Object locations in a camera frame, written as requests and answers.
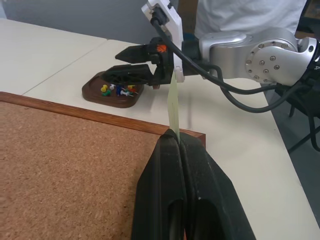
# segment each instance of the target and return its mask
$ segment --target push pin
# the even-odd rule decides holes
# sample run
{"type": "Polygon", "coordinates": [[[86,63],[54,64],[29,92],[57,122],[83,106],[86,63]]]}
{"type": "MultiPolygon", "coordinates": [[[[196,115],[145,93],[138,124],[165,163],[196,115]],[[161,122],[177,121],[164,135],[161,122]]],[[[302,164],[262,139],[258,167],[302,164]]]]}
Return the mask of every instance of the push pin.
{"type": "Polygon", "coordinates": [[[107,89],[104,86],[100,90],[102,93],[105,93],[107,91],[107,89]]]}
{"type": "Polygon", "coordinates": [[[122,86],[121,85],[117,85],[116,86],[116,95],[118,97],[121,95],[121,91],[122,91],[122,86]]]}

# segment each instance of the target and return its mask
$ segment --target white shirt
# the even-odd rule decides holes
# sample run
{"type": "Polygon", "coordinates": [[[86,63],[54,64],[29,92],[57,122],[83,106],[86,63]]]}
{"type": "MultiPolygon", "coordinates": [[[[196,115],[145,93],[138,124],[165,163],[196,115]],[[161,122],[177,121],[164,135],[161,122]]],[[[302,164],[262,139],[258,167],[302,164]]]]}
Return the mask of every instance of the white shirt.
{"type": "Polygon", "coordinates": [[[194,35],[239,31],[253,34],[271,27],[296,32],[306,0],[198,0],[194,35]]]}

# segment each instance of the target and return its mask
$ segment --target wooden tray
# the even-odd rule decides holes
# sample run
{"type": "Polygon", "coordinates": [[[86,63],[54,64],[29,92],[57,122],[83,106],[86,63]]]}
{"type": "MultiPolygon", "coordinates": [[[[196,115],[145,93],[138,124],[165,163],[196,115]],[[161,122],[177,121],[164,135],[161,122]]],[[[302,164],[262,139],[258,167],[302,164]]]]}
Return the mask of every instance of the wooden tray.
{"type": "Polygon", "coordinates": [[[137,85],[136,92],[138,94],[133,93],[133,96],[117,96],[115,89],[111,91],[110,96],[102,96],[102,86],[107,85],[108,89],[110,87],[110,84],[100,77],[103,73],[104,71],[98,72],[93,78],[90,79],[90,81],[83,85],[82,96],[85,100],[116,108],[129,108],[136,104],[144,90],[144,85],[137,85]]]}
{"type": "Polygon", "coordinates": [[[10,93],[0,101],[3,237],[130,239],[138,179],[168,127],[10,93]]]}

